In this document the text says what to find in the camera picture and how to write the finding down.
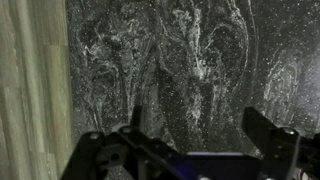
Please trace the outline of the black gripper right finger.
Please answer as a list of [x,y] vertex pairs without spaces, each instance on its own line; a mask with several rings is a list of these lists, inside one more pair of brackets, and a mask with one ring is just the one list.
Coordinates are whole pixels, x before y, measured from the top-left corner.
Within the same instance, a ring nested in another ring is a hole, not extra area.
[[242,129],[263,155],[258,180],[294,180],[300,169],[320,180],[320,134],[301,136],[290,127],[277,127],[253,107],[243,113]]

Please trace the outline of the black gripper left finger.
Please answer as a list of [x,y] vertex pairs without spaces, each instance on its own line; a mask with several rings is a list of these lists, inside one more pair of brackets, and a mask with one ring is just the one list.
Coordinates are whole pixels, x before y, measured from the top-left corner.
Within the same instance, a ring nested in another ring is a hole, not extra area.
[[135,106],[128,125],[109,135],[87,132],[79,139],[61,180],[103,180],[112,167],[123,167],[135,180],[183,180],[171,160],[179,154],[141,131],[143,107]]

